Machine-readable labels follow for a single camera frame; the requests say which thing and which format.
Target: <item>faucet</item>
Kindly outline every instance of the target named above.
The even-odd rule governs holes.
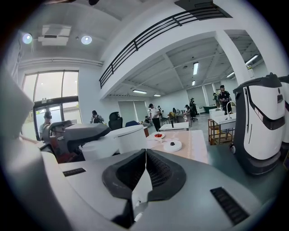
[[[233,103],[235,104],[235,106],[237,106],[237,105],[236,105],[236,102],[234,102],[233,100],[230,100],[230,101],[227,103],[226,108],[227,108],[228,120],[230,119],[230,113],[232,112],[232,111],[230,111],[230,112],[228,113],[228,104],[231,103],[231,102],[233,102]]]

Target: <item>black cap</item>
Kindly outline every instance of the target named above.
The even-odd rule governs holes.
[[[44,118],[52,119],[51,112],[50,112],[50,111],[46,111],[46,112],[44,113]]]

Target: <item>ceiling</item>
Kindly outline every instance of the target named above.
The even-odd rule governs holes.
[[[228,35],[241,53],[244,62],[255,54],[259,57],[254,62],[260,60],[258,48],[244,31],[230,31]],[[192,75],[194,62],[199,62],[196,75]],[[227,56],[212,37],[185,44],[157,57],[126,78],[110,95],[135,97],[164,95],[220,81],[232,72]],[[134,89],[146,91],[147,94],[134,93]]]
[[[33,37],[31,44],[23,45],[23,58],[32,58],[37,51],[52,53],[70,50],[89,54],[90,59],[99,60],[100,49],[113,30],[125,16],[145,1],[148,0],[100,0],[90,6],[87,0],[76,0],[72,3],[42,5],[20,29],[22,33],[30,33]],[[42,46],[38,42],[42,26],[47,24],[71,26],[66,46]],[[83,35],[90,35],[92,43],[82,44]]]

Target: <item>black railing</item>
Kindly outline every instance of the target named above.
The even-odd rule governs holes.
[[[137,37],[135,37],[122,51],[114,58],[111,64],[107,67],[105,72],[99,79],[100,88],[107,82],[107,80],[114,74],[119,66],[133,53],[138,51],[144,44],[151,41],[155,37],[175,27],[181,27],[186,23],[197,20],[205,20],[212,18],[230,18],[231,16],[224,12],[216,5],[184,11],[174,14],[162,21],[152,25]]]

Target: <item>gray floor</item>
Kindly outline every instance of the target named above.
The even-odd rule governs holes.
[[[247,187],[261,203],[275,197],[286,176],[286,170],[279,162],[275,169],[261,176],[250,176],[239,165],[235,156],[230,152],[229,144],[213,145],[208,141],[208,114],[197,116],[198,120],[192,123],[189,130],[202,130],[207,144],[209,164],[219,169],[224,174]],[[152,126],[149,133],[155,132]]]

